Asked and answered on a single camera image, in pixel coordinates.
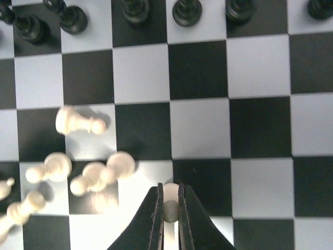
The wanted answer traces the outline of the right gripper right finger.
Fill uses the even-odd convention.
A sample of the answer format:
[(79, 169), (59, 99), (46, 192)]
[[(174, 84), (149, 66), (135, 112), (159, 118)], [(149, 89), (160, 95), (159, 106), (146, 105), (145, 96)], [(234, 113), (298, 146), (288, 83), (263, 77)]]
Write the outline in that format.
[(178, 202), (181, 249), (235, 249), (214, 225), (190, 185), (179, 184)]

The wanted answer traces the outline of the white pawn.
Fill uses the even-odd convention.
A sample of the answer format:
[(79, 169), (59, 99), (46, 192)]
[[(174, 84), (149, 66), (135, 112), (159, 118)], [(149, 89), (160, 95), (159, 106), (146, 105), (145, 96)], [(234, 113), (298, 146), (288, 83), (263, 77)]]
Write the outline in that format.
[(178, 188), (175, 183), (168, 183), (163, 186), (163, 218), (167, 223), (178, 221)]

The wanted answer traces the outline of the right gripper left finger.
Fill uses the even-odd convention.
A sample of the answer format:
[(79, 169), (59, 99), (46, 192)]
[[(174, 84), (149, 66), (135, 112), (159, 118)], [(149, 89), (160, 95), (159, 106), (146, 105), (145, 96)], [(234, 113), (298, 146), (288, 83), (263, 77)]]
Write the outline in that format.
[(159, 250), (163, 241), (163, 184), (147, 192), (130, 224), (108, 250)]

